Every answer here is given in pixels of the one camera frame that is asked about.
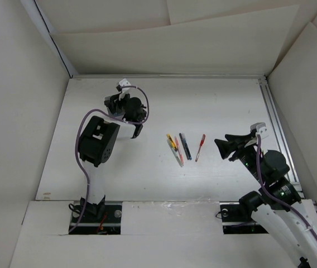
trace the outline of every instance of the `marker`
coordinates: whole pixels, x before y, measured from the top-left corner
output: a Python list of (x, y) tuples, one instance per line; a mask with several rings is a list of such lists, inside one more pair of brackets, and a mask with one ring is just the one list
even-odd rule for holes
[(170, 146), (170, 148), (171, 148), (171, 151), (172, 151), (172, 153), (174, 154), (174, 156), (176, 157), (176, 160), (177, 160), (177, 162), (179, 163), (180, 167), (182, 167), (181, 160), (180, 160), (180, 158), (177, 156), (177, 154), (176, 154), (176, 152), (175, 152), (175, 149), (172, 147), (171, 141), (170, 141), (170, 140), (167, 140), (167, 143), (169, 144), (169, 146)]
[(197, 156), (196, 156), (196, 162), (198, 161), (199, 152), (201, 151), (201, 148), (202, 148), (202, 145), (203, 145), (203, 143), (204, 143), (204, 140), (205, 140), (205, 134), (203, 134), (201, 143), (200, 143), (200, 145), (199, 145), (198, 153), (197, 153)]
[(177, 139), (176, 136), (175, 136), (175, 142), (176, 142), (176, 145), (177, 145), (177, 149), (179, 150), (179, 155), (180, 155), (182, 166), (184, 166), (185, 163), (183, 161), (183, 156), (182, 156), (182, 153), (181, 153), (181, 150), (180, 150), (179, 140)]
[(167, 136), (167, 138), (169, 139), (169, 141), (170, 141), (170, 143), (171, 143), (171, 147), (172, 147), (175, 151), (177, 151), (178, 148), (177, 148), (177, 146), (175, 145), (173, 139), (171, 138), (171, 135), (170, 135), (170, 134), (166, 134), (166, 136)]
[(186, 153), (187, 160), (192, 160), (191, 153), (190, 153), (190, 150), (188, 149), (188, 144), (186, 141), (186, 136), (183, 133), (180, 133), (180, 138), (182, 141), (183, 149), (185, 150), (185, 153)]

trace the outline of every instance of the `purple cable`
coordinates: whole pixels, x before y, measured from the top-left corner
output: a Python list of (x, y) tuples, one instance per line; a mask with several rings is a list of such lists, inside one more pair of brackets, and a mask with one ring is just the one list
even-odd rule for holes
[(261, 170), (260, 170), (260, 148), (261, 148), (261, 137), (260, 135), (257, 135), (258, 138), (258, 148), (257, 148), (257, 156), (256, 156), (256, 162), (257, 162), (257, 174), (258, 174), (258, 179), (259, 179), (259, 183), (261, 186), (261, 189), (263, 189), (264, 193), (272, 200), (274, 200), (276, 203), (279, 203), (281, 205), (283, 205), (284, 207), (290, 209), (291, 211), (293, 211), (305, 224), (306, 227), (309, 228), (311, 227), (310, 231), (313, 234), (314, 238), (317, 241), (317, 234), (316, 232), (312, 229), (312, 226), (310, 225), (310, 223), (308, 222), (307, 219), (305, 219), (305, 217), (294, 207), (290, 206), (289, 204), (285, 203), (284, 201), (281, 201), (280, 199), (277, 199), (276, 197), (274, 197), (273, 195), (271, 195), (268, 190), (265, 188), (264, 183), (263, 183), (263, 179), (261, 176)]
[(80, 221), (81, 221), (81, 219), (83, 217), (84, 211), (85, 211), (85, 207), (87, 206), (87, 200), (88, 200), (89, 191), (90, 191), (90, 178), (89, 178), (89, 175), (88, 175), (87, 171), (84, 169), (84, 166), (81, 164), (81, 162), (79, 160), (79, 156), (78, 156), (78, 153), (79, 153), (78, 152), (79, 137), (80, 137), (80, 134), (81, 134), (81, 130), (82, 130), (83, 126), (84, 126), (85, 120), (88, 118), (88, 116), (90, 116), (90, 114), (92, 114), (94, 112), (99, 112), (99, 113), (102, 113), (103, 115), (105, 115), (105, 116), (107, 116), (107, 117), (109, 117), (109, 118), (111, 118), (113, 120), (116, 120), (116, 121), (120, 121), (120, 122), (131, 124), (131, 125), (141, 125), (141, 124), (144, 124), (147, 121), (148, 115), (150, 114), (150, 106), (148, 104), (147, 95), (141, 88), (139, 88), (139, 87), (137, 87), (135, 85), (126, 85), (126, 86), (124, 86), (122, 88), (136, 88), (136, 89), (138, 89), (139, 91), (142, 92), (142, 94), (145, 96), (146, 103), (147, 103), (147, 115), (146, 115), (146, 118), (143, 121), (141, 121), (141, 122), (125, 121), (125, 120), (118, 119), (118, 118), (115, 118), (113, 116), (110, 116), (107, 113), (105, 113), (103, 110), (100, 110), (100, 109), (92, 109), (83, 117), (83, 119), (82, 119), (82, 121), (80, 123), (79, 129), (78, 129), (78, 132), (76, 134), (76, 139), (75, 139), (75, 160), (76, 160), (76, 163), (78, 164), (78, 166), (80, 167), (80, 169), (82, 170), (82, 172), (84, 173), (85, 178), (87, 179), (87, 193), (85, 194), (85, 200), (84, 200), (84, 204), (83, 204), (83, 207), (81, 209), (81, 212), (79, 214), (79, 218), (78, 218), (76, 224), (69, 230), (69, 233), (72, 232), (74, 229), (76, 229), (76, 227), (80, 223)]

